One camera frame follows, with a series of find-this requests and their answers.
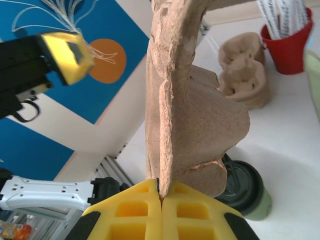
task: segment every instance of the white bracket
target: white bracket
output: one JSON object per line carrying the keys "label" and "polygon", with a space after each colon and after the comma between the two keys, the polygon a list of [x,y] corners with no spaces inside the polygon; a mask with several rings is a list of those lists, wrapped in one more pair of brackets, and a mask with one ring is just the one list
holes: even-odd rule
{"label": "white bracket", "polygon": [[94,186],[90,181],[56,182],[31,180],[13,176],[0,192],[0,208],[15,210],[30,207],[76,208],[84,211],[90,206]]}

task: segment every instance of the orange circle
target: orange circle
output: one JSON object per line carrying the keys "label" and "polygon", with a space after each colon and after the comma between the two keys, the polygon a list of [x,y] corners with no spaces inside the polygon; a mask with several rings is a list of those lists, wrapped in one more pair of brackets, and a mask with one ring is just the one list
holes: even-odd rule
{"label": "orange circle", "polygon": [[114,40],[100,38],[90,43],[95,66],[91,77],[104,84],[113,84],[124,73],[127,56],[124,48]]}

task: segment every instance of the red bucket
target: red bucket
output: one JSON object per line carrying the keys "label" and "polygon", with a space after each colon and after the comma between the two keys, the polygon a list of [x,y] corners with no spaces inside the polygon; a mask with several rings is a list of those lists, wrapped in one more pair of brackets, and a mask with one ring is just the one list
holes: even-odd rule
{"label": "red bucket", "polygon": [[266,25],[261,30],[262,41],[271,54],[276,70],[281,74],[292,75],[304,71],[304,48],[314,25],[310,8],[307,8],[307,13],[309,22],[292,36],[272,40]]}

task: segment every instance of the blue poster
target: blue poster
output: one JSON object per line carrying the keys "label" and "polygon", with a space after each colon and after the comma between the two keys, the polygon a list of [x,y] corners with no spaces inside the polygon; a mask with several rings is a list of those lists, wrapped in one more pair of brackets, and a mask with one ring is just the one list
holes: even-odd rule
{"label": "blue poster", "polygon": [[[95,66],[71,86],[49,73],[54,88],[46,95],[95,124],[146,55],[149,39],[115,0],[0,0],[3,41],[59,30],[82,34]],[[73,152],[10,119],[0,120],[0,167],[15,175],[53,180]]]}

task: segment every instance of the black lid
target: black lid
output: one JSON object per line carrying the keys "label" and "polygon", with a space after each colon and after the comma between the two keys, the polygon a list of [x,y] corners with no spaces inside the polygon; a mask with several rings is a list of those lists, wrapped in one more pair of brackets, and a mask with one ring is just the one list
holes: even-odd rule
{"label": "black lid", "polygon": [[216,199],[242,215],[251,213],[260,203],[264,184],[260,174],[250,164],[243,161],[224,161],[227,169],[225,191]]}

